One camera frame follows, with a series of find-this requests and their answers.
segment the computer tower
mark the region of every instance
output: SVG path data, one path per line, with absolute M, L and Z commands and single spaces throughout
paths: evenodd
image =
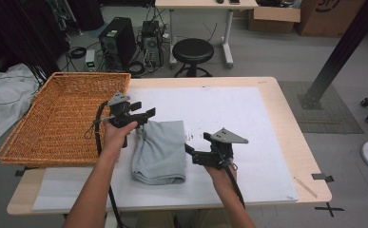
M 163 64 L 161 50 L 162 36 L 158 21 L 143 21 L 142 49 L 145 52 L 147 67 L 160 67 Z
M 136 41 L 130 18 L 115 17 L 98 38 L 107 68 L 126 69 L 136 52 Z

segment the woven basket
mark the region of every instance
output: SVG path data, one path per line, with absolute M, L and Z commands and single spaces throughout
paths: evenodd
M 0 162 L 27 167 L 95 163 L 95 137 L 87 139 L 85 133 L 99 105 L 118 90 L 126 93 L 129 82 L 127 73 L 54 73 L 0 148 Z

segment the cardboard box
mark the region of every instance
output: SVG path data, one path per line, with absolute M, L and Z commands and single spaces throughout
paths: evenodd
M 234 17 L 248 18 L 248 9 L 234 9 Z
M 300 9 L 257 7 L 249 11 L 248 30 L 290 33 Z
M 365 0 L 302 0 L 301 22 L 296 30 L 301 36 L 342 36 Z

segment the wooden table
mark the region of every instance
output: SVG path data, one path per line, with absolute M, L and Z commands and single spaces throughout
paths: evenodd
M 228 10 L 225 33 L 224 37 L 222 37 L 223 41 L 223 51 L 225 56 L 225 61 L 228 67 L 234 66 L 234 60 L 231 55 L 230 46 L 228 44 L 228 38 L 231 30 L 231 22 L 233 18 L 233 10 L 249 10 L 257 7 L 258 4 L 255 0 L 241 0 L 239 5 L 230 5 L 228 0 L 224 0 L 222 4 L 217 3 L 216 0 L 157 0 L 156 7 L 160 9 L 169 9 L 170 16 L 170 58 L 169 63 L 171 65 L 175 65 L 177 61 L 172 55 L 172 49 L 176 43 L 174 36 L 174 9 L 194 9 L 194 10 L 205 10 L 205 9 L 214 9 L 214 10 Z
M 255 86 L 259 89 L 270 122 L 276 133 L 287 168 L 299 195 L 297 203 L 330 201 L 332 194 L 325 180 L 314 180 L 311 174 L 320 169 L 303 137 L 278 82 L 272 77 L 229 77 L 229 78 L 160 78 L 132 79 L 129 87 L 193 87 L 193 86 Z M 12 215 L 43 214 L 32 211 L 45 169 L 28 170 L 21 179 L 8 206 Z M 47 213 L 67 213 L 51 211 Z

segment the folded towel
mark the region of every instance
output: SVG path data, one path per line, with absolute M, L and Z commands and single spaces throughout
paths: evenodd
M 136 130 L 133 176 L 147 184 L 182 183 L 186 155 L 184 122 L 152 122 Z

